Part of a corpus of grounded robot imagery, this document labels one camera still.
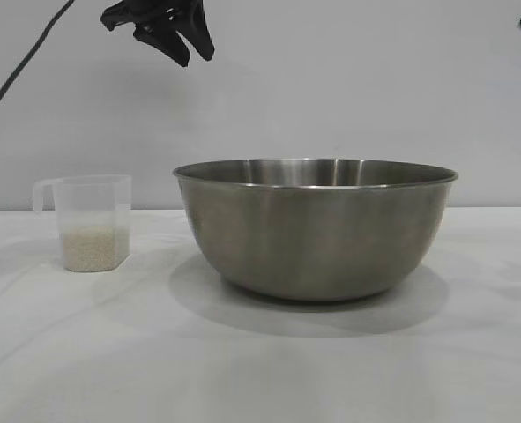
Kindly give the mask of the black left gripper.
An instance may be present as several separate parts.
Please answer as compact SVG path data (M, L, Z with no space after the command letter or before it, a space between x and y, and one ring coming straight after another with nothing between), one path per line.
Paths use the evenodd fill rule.
M134 23L134 38L153 48L182 67L190 61L190 51L182 38L164 17L177 14L177 31L193 46L205 61L211 61L215 52L205 19L202 0L123 0L109 6L100 16L107 29Z

